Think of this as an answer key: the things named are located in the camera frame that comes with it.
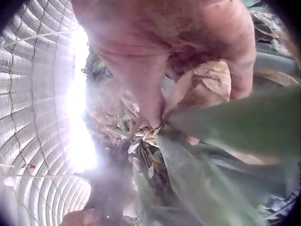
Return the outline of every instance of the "corn leaf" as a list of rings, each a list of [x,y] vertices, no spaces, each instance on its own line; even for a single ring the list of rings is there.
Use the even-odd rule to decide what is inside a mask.
[[[167,123],[226,151],[300,159],[299,86],[173,112]]]
[[[193,216],[208,226],[263,226],[265,220],[199,147],[165,127],[159,146],[172,189]]]

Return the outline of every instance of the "human hand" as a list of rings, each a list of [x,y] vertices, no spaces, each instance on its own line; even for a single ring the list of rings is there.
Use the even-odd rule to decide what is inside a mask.
[[[73,0],[95,52],[157,128],[165,108],[166,69],[183,72],[224,58],[231,99],[250,94],[256,57],[254,27],[241,0]]]
[[[78,210],[66,214],[60,226],[99,226],[94,209]]]

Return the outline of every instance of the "curved metal tunnel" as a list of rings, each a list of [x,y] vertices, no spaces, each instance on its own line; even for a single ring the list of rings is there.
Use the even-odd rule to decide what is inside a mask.
[[[78,27],[68,0],[31,0],[2,36],[7,44]],[[31,177],[76,170],[70,160],[72,125],[66,109],[74,80],[74,35],[0,46],[0,187],[14,225],[59,225],[89,197],[90,185],[77,177]],[[7,176],[14,179],[12,187],[3,186]]]

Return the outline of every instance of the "brown dead leaf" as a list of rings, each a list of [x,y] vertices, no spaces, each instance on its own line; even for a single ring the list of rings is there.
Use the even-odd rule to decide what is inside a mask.
[[[224,60],[209,61],[193,70],[193,88],[181,101],[185,106],[208,107],[229,101],[231,77]]]
[[[299,46],[295,46],[293,44],[289,32],[286,29],[284,23],[281,21],[281,19],[275,14],[271,14],[271,13],[263,13],[263,12],[256,12],[256,11],[251,11],[250,13],[251,15],[255,16],[257,19],[262,21],[272,32],[266,33],[261,29],[257,28],[256,26],[255,28],[260,32],[262,32],[263,34],[279,39],[280,43],[289,50],[289,53],[282,52],[282,54],[287,56],[293,56],[297,65],[300,68]]]
[[[257,76],[277,82],[283,86],[291,86],[299,84],[293,77],[279,71],[261,70],[255,73]]]

